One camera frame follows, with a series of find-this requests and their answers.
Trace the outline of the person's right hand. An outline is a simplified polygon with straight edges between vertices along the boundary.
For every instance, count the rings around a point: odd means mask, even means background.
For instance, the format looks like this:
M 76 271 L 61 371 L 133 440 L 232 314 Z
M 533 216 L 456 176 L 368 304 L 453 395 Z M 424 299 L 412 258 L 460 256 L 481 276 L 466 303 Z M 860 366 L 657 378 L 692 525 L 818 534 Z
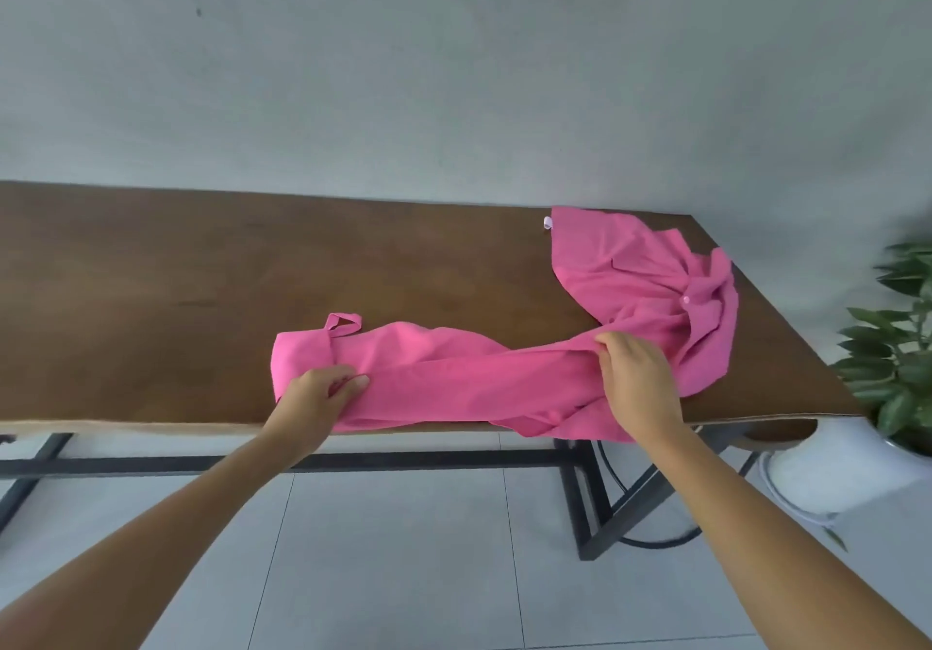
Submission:
M 605 331 L 596 336 L 612 352 L 615 393 L 608 401 L 614 419 L 635 443 L 652 454 L 685 429 L 681 397 L 666 356 L 652 342 Z

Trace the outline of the white plant pot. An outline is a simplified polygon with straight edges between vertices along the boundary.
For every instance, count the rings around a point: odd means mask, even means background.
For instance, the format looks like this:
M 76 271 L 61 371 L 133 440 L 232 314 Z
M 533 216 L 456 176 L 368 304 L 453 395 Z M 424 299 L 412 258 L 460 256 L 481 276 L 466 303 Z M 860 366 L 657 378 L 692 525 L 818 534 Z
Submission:
M 882 435 L 863 418 L 821 418 L 797 446 L 764 453 L 761 478 L 790 514 L 822 527 L 932 479 L 932 455 Z

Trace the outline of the person's left forearm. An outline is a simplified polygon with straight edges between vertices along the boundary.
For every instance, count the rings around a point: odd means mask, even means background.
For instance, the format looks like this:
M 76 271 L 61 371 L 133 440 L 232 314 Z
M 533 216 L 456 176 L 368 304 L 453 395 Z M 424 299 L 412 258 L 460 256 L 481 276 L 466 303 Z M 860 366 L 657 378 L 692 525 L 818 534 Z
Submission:
M 0 611 L 0 650 L 139 650 L 205 552 L 327 434 L 268 425 Z

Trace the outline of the person's left hand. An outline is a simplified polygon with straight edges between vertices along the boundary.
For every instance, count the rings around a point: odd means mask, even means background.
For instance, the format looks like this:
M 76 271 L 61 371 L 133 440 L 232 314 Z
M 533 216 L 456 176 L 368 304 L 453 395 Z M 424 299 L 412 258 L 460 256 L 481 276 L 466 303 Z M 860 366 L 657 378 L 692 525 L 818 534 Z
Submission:
M 361 374 L 350 366 L 337 365 L 312 369 L 293 379 L 268 417 L 262 440 L 274 443 L 291 465 L 316 451 L 356 398 L 329 399 L 329 386 L 341 377 L 355 375 Z

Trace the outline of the pink button shirt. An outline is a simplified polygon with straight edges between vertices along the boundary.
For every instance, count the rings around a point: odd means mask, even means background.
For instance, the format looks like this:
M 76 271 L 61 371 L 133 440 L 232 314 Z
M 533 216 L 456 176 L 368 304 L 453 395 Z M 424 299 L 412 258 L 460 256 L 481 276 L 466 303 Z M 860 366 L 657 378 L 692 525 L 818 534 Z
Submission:
M 622 331 L 654 342 L 682 397 L 727 374 L 739 296 L 721 248 L 696 254 L 682 232 L 656 232 L 627 214 L 555 207 L 544 225 L 556 279 L 599 327 L 510 350 L 448 327 L 396 322 L 362 333 L 361 316 L 332 314 L 319 329 L 277 335 L 270 360 L 274 397 L 310 369 L 344 364 L 370 384 L 336 432 L 487 422 L 524 437 L 628 443 L 632 437 L 605 397 L 597 333 Z

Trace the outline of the person's right forearm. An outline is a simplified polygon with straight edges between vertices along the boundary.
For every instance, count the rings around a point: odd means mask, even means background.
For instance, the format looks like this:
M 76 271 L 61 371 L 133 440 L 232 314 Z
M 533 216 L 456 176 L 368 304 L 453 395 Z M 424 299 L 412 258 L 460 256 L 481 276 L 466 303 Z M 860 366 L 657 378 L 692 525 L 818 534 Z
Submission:
M 682 421 L 626 428 L 686 503 L 769 650 L 932 650 L 932 639 Z

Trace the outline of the green leafy plant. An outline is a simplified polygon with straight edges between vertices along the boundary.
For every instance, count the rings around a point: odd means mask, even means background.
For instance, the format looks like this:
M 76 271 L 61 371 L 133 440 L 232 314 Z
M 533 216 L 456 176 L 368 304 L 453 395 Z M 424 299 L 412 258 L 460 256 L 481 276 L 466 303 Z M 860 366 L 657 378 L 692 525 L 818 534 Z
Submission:
M 932 459 L 932 238 L 893 244 L 875 266 L 900 308 L 848 307 L 832 369 L 889 443 Z

